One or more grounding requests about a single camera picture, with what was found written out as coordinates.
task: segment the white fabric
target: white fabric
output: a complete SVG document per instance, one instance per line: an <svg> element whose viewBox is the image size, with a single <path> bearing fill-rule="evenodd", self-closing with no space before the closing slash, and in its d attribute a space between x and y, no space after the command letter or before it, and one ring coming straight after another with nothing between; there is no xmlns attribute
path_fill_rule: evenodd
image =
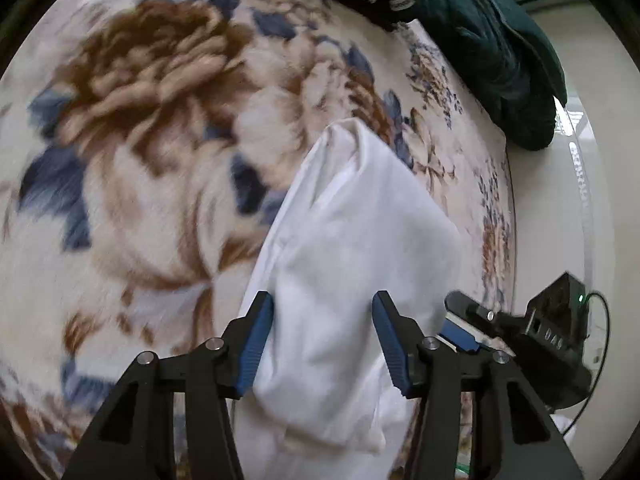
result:
<svg viewBox="0 0 640 480"><path fill-rule="evenodd" d="M273 294L255 397L234 415L248 479L385 478L413 405L391 384L371 299L388 290L433 335L459 262L455 226L388 146L360 120L329 126L289 189L239 314L258 290Z"/></svg>

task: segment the black cable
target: black cable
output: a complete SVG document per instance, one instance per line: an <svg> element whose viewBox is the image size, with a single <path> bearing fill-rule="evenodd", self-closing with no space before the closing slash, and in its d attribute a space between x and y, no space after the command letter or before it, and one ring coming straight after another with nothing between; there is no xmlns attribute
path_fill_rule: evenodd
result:
<svg viewBox="0 0 640 480"><path fill-rule="evenodd" d="M589 294L585 296L584 304L588 305L589 300L591 299L592 296L595 296L596 298L600 298L600 301L604 306L605 316L607 317L607 338L604 341L604 350L602 351L602 361L600 362L600 368L598 369L596 378L593 381L593 386L589 391L589 395L587 395L587 398L584 400L584 404L580 408L580 411L578 411L577 415L574 416L574 420L572 420L571 424L569 424L566 430L562 432L562 436L565 436L567 433L569 433L569 431L571 431L571 428L575 426L576 422L578 422L578 419L584 413L584 410L587 409L587 405L591 400L591 397L593 397L593 393L596 389L596 386L598 386L598 381L600 380L600 375L602 374L602 369L604 368L604 362L607 359L607 352L609 351L609 338L611 336L611 314L609 312L609 304L607 303L607 300L605 299L605 297L597 290L592 290Z"/></svg>

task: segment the green fabric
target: green fabric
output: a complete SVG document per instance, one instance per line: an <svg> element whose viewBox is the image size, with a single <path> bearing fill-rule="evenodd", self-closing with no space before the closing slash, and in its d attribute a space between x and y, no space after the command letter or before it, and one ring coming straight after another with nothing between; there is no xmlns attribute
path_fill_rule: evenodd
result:
<svg viewBox="0 0 640 480"><path fill-rule="evenodd" d="M564 73L550 41L513 0L417 0L417 17L507 137L549 145Z"/></svg>

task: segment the metal screw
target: metal screw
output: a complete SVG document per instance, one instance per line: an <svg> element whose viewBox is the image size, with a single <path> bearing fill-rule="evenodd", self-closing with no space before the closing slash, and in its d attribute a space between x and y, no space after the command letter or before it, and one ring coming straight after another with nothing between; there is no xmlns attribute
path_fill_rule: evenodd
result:
<svg viewBox="0 0 640 480"><path fill-rule="evenodd" d="M220 350L225 345L225 340L221 337L212 337L211 339L207 339L207 342L204 345L209 350Z"/></svg>
<svg viewBox="0 0 640 480"><path fill-rule="evenodd" d="M136 361L138 361L141 365L148 365L151 361L153 361L155 358L154 353L153 352L140 352L140 354L138 354L138 357L136 357Z"/></svg>
<svg viewBox="0 0 640 480"><path fill-rule="evenodd" d="M422 340L422 346L427 350L437 350L440 348L440 342L436 338L429 336Z"/></svg>
<svg viewBox="0 0 640 480"><path fill-rule="evenodd" d="M511 357L509 356L509 354L507 354L507 352L503 352L502 350L496 350L494 352L494 361L499 365L507 364L510 359Z"/></svg>

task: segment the flower pattern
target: flower pattern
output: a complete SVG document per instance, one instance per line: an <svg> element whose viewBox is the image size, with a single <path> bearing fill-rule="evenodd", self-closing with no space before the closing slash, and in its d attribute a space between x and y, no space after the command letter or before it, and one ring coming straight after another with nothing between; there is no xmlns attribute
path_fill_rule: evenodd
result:
<svg viewBox="0 0 640 480"><path fill-rule="evenodd" d="M1 339L17 341L21 308L25 330L40 318L59 329L33 350L45 374L0 345L0 404L46 478L62 474L132 355L187 352L235 317L287 189L332 121L358 117L389 146L466 233L461 286L508 308L511 218L493 158L504 153L473 137L500 133L486 116L474 125L479 105L430 40L345 22L329 0L83 2L57 2L26 41L15 64L30 90L0 112L0 144L21 131L10 149L28 145L11 152L23 167L0 168ZM46 70L30 65L38 38L58 53ZM9 75L0 100L19 93ZM21 288L34 262L43 283ZM175 421L179 436L179 399Z"/></svg>

